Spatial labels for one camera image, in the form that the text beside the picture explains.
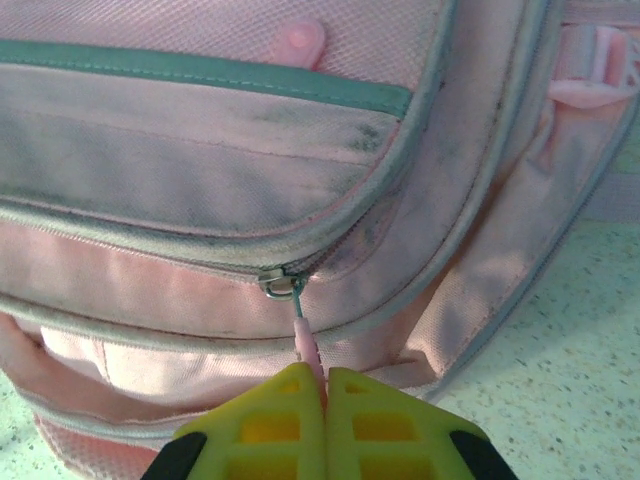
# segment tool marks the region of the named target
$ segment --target backpack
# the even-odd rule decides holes
[[[296,302],[432,399],[632,201],[638,2],[61,5],[0,0],[0,366],[83,477],[295,362]]]

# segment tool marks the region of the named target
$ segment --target pink plastic buckle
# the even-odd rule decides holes
[[[315,20],[298,20],[286,25],[278,38],[273,63],[306,68],[318,63],[325,47],[324,27]]]
[[[575,108],[598,108],[640,91],[640,54],[627,33],[612,27],[563,28],[549,98]]]

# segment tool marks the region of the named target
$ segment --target zipper slider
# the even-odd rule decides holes
[[[267,297],[289,301],[295,300],[295,293],[302,291],[305,277],[302,274],[287,275],[282,268],[276,268],[260,274],[258,284]]]

